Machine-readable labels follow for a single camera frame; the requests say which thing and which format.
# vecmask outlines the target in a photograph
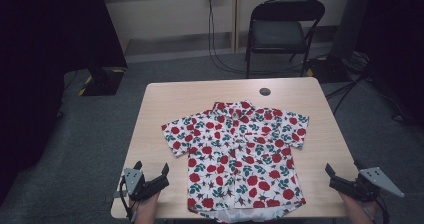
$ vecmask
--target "shirt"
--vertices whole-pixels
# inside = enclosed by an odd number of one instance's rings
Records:
[[[219,222],[267,221],[304,205],[290,146],[309,118],[249,101],[162,126],[175,156],[188,153],[188,209]]]

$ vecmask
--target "chair backrest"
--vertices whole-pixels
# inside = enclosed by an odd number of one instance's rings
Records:
[[[251,21],[317,21],[325,13],[317,0],[270,0],[253,9]]]

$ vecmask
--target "table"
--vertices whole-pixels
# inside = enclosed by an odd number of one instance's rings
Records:
[[[268,88],[270,95],[261,95],[261,88]],[[165,162],[168,163],[170,185],[159,197],[157,218],[203,218],[187,210],[187,154],[176,158],[171,153],[161,125],[211,109],[215,101],[242,100],[309,115],[304,148],[292,151],[307,204],[286,217],[346,216],[338,193],[328,186],[330,179],[324,168],[330,163],[339,176],[348,180],[353,180],[358,172],[318,81],[302,77],[149,84],[124,167],[132,168],[141,160],[149,181],[159,176]],[[115,199],[111,214],[125,218],[119,199]]]

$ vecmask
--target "shirt sleeve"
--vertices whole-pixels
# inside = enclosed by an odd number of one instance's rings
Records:
[[[309,125],[309,117],[301,114],[286,112],[282,125],[282,133],[285,143],[292,147],[302,149]]]
[[[193,144],[193,130],[198,115],[192,115],[162,125],[162,132],[166,142],[175,156],[186,153]]]

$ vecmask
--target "black chair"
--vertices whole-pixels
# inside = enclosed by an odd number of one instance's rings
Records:
[[[246,78],[249,78],[252,52],[293,54],[290,61],[296,54],[304,54],[302,76],[315,28],[324,13],[324,5],[317,0],[270,0],[255,7],[246,48]],[[306,36],[301,21],[313,21]]]

